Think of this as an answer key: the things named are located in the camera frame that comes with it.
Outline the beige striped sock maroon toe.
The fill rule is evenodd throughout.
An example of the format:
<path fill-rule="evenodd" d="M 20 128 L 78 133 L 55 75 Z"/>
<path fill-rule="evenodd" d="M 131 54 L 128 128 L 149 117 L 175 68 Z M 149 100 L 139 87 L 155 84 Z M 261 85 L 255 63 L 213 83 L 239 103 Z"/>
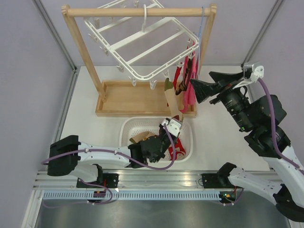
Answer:
<path fill-rule="evenodd" d="M 145 131 L 145 132 L 138 133 L 137 135 L 131 137 L 129 139 L 129 141 L 132 142 L 132 143 L 138 143 L 140 141 L 147 140 L 151 136 L 155 136 L 155 134 L 150 132 L 150 131 Z"/>

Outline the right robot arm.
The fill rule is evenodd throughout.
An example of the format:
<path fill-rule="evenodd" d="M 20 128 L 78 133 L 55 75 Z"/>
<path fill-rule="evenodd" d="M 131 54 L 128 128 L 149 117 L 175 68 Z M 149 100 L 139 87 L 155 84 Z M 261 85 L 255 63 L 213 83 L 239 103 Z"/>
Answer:
<path fill-rule="evenodd" d="M 213 83 L 192 79 L 198 103 L 209 99 L 211 104 L 222 103 L 239 126 L 246 132 L 245 141 L 278 174 L 282 183 L 256 177 L 232 163 L 225 163 L 217 172 L 215 183 L 220 188 L 237 187 L 273 203 L 289 220 L 304 220 L 304 167 L 301 165 L 290 139 L 279 124 L 286 111 L 276 95 L 269 92 L 250 103 L 247 85 L 261 82 L 262 69 L 244 70 L 236 74 L 210 72 Z"/>

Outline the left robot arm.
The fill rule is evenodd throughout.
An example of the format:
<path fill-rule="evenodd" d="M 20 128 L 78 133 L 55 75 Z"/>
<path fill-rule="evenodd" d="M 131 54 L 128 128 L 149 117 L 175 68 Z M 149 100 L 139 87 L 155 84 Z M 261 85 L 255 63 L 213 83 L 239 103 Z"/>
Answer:
<path fill-rule="evenodd" d="M 155 170 L 150 164 L 165 157 L 166 151 L 176 143 L 181 127 L 181 122 L 165 119 L 157 135 L 132 139 L 124 147 L 94 146 L 80 142 L 77 135 L 70 135 L 51 144 L 49 158 L 43 164 L 49 176 L 73 175 L 98 188 L 104 182 L 103 167 Z"/>

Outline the red bear sock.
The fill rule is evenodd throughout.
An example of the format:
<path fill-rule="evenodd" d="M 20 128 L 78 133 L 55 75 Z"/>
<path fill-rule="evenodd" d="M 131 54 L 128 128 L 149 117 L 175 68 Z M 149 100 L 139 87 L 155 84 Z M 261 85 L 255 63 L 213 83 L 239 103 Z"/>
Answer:
<path fill-rule="evenodd" d="M 186 157 L 186 151 L 180 141 L 180 139 L 178 138 L 175 145 L 175 160 L 176 161 L 181 161 Z M 170 161 L 173 159 L 173 147 L 172 145 L 168 148 L 169 151 L 169 155 L 170 155 Z"/>

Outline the beige striped sock olive toe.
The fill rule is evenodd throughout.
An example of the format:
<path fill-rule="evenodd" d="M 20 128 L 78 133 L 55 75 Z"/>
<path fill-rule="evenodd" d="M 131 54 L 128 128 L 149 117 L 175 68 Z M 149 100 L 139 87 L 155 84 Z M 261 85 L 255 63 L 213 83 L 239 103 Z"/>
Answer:
<path fill-rule="evenodd" d="M 167 104 L 169 106 L 169 110 L 171 113 L 171 117 L 176 120 L 183 122 L 183 114 L 179 110 L 178 102 L 175 95 L 175 89 L 173 83 L 169 78 L 166 78 L 164 81 L 164 94 L 167 100 Z"/>

